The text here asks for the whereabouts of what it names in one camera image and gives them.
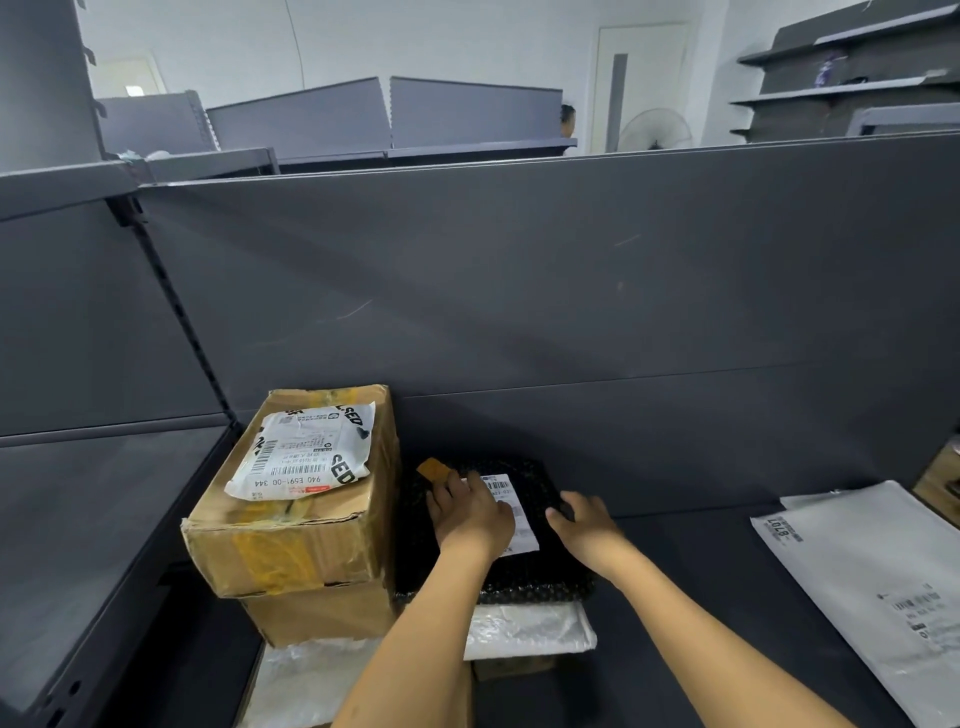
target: forearm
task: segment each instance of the forearm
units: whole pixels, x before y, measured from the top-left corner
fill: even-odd
[[[707,728],[852,728],[827,702],[690,599],[629,545],[612,581],[630,600]]]
[[[350,691],[333,728],[445,728],[489,567],[470,549],[441,553]]]

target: finger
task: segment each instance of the finger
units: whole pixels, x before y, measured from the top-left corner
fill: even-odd
[[[579,521],[587,517],[587,513],[590,510],[590,501],[587,500],[586,496],[582,496],[576,491],[561,491],[560,497],[573,508],[574,520]]]
[[[442,480],[439,483],[434,484],[433,498],[437,501],[437,505],[440,506],[440,510],[443,513],[453,507],[453,497],[446,489],[446,483],[444,483]]]
[[[490,492],[487,483],[480,477],[480,473],[477,471],[467,473],[467,482],[470,484],[470,489],[473,491],[474,497],[479,497],[483,500],[493,500],[493,493]]]
[[[567,535],[570,533],[570,527],[573,525],[568,521],[564,514],[558,511],[556,508],[547,508],[546,509],[546,520],[550,524],[550,527],[560,536],[561,541],[565,541]]]
[[[601,500],[599,496],[590,496],[590,504],[602,512],[604,516],[610,515],[610,512],[607,510],[607,504]]]
[[[470,488],[456,471],[450,471],[446,476],[446,489],[454,498],[468,496]]]
[[[437,523],[440,522],[440,516],[443,512],[440,510],[440,506],[437,505],[437,501],[430,491],[426,492],[426,509],[430,512],[430,521],[432,521],[434,525],[437,525]]]

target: cardboard box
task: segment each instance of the cardboard box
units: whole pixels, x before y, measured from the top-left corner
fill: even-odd
[[[357,483],[298,500],[250,502],[228,496],[227,481],[268,414],[376,402],[368,469]],[[180,530],[217,596],[279,595],[372,581],[390,563],[399,470],[390,390],[274,390]]]
[[[960,497],[955,495],[955,488],[950,488],[950,483],[960,480],[958,448],[960,440],[947,443],[930,463],[913,492],[953,525],[960,527]]]
[[[263,639],[272,647],[309,640],[383,637],[396,621],[384,580],[311,592],[241,599]]]

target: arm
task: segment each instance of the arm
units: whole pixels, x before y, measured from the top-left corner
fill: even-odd
[[[350,691],[333,728],[445,728],[473,608],[514,514],[477,473],[450,473],[427,493],[440,558]]]
[[[547,511],[569,551],[630,601],[707,728],[853,728],[684,594],[620,533],[598,497],[563,493],[570,522]]]

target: white shipping label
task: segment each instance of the white shipping label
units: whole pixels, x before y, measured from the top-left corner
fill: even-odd
[[[292,500],[366,477],[375,413],[371,402],[267,415],[227,494]]]
[[[527,521],[527,514],[523,512],[523,506],[520,505],[520,499],[516,496],[516,490],[514,490],[514,484],[510,482],[510,477],[506,474],[483,475],[482,477],[487,484],[487,488],[493,493],[493,497],[496,500],[510,503],[510,507],[514,509],[514,523],[516,524],[514,538],[510,540],[510,544],[500,554],[500,557],[539,551],[540,542],[537,541],[534,529],[530,527],[530,522]]]
[[[960,660],[960,609],[930,584],[877,598],[888,604],[910,632],[932,651]]]

